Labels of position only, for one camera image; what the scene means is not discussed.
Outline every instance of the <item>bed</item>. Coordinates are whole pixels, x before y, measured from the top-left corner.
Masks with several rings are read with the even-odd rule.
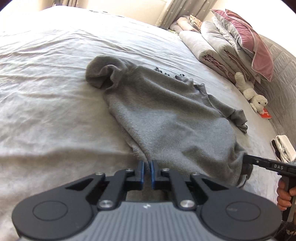
[[[270,122],[175,34],[121,16],[56,6],[0,38],[0,241],[17,239],[11,212],[22,199],[96,171],[111,175],[135,167],[103,91],[85,81],[86,66],[97,55],[204,83],[209,94],[244,110],[247,134],[233,125],[239,144],[249,154],[275,159]],[[275,202],[278,179],[255,166],[244,189]]]

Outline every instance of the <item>gray fleece cloth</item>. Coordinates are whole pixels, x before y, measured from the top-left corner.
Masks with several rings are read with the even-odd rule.
[[[208,95],[204,84],[177,78],[111,56],[97,56],[86,69],[86,81],[106,88],[109,111],[139,160],[242,186],[245,151],[227,118],[246,133],[244,112]]]

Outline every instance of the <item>plush dog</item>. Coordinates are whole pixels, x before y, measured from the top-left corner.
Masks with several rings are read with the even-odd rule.
[[[250,106],[255,112],[264,114],[264,106],[268,101],[263,95],[258,95],[254,90],[254,85],[250,81],[245,81],[244,75],[241,72],[237,72],[234,76],[236,83],[235,86],[244,95],[244,97],[250,101]]]

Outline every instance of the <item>curtain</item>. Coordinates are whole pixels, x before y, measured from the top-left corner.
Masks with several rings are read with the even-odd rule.
[[[193,15],[201,21],[217,0],[171,0],[167,1],[156,26],[168,29],[170,25],[183,15]]]
[[[69,7],[78,7],[78,0],[54,0],[52,6],[64,5]]]

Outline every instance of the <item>finger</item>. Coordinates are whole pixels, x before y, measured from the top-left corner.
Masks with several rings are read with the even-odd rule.
[[[287,210],[287,208],[286,207],[282,207],[281,205],[277,205],[278,206],[278,208],[281,210],[281,211],[286,211]]]
[[[279,180],[278,187],[281,189],[285,189],[285,182],[282,179]]]
[[[278,205],[282,207],[291,207],[291,203],[289,201],[283,200],[280,197],[277,197]]]
[[[289,193],[291,196],[295,196],[296,195],[296,187],[291,188]]]
[[[280,189],[278,188],[276,190],[277,194],[279,195],[279,197],[282,199],[282,200],[285,200],[285,201],[290,201],[291,200],[291,196],[288,192],[286,192],[284,189]]]

